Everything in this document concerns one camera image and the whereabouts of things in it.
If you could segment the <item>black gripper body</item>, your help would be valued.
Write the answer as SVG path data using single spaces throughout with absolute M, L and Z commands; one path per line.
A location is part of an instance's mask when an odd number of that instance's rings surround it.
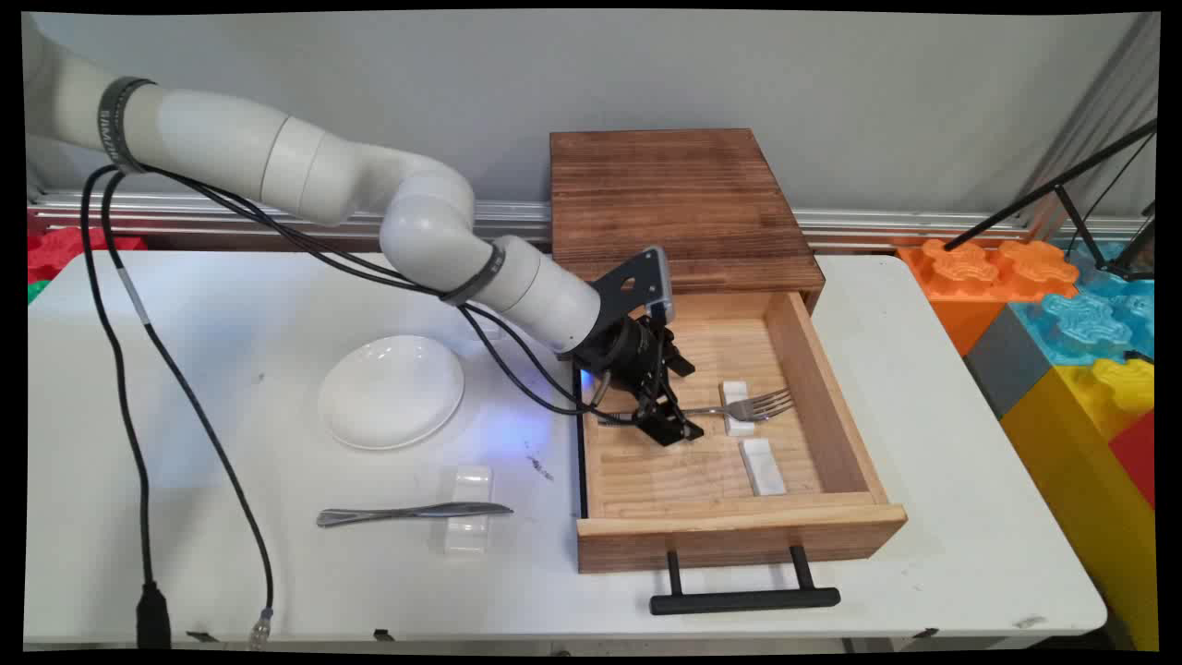
M 595 376 L 596 403 L 612 387 L 634 397 L 639 392 L 652 395 L 656 361 L 660 360 L 658 338 L 665 338 L 668 322 L 662 312 L 650 312 L 637 319 L 623 317 L 559 357 Z

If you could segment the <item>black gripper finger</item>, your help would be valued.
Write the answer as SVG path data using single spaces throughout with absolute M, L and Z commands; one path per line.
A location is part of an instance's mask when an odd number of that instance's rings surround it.
M 656 361 L 652 391 L 651 420 L 658 422 L 662 432 L 691 432 L 691 420 L 678 406 L 677 395 L 671 386 L 669 374 L 686 376 L 693 374 L 696 366 L 683 353 L 670 338 L 658 338 L 660 360 Z
M 704 437 L 704 430 L 696 422 L 688 419 L 680 408 L 678 397 L 673 391 L 661 391 L 658 395 L 639 392 L 634 396 L 637 408 L 634 409 L 634 428 L 661 446 L 671 446 L 681 441 L 696 441 Z

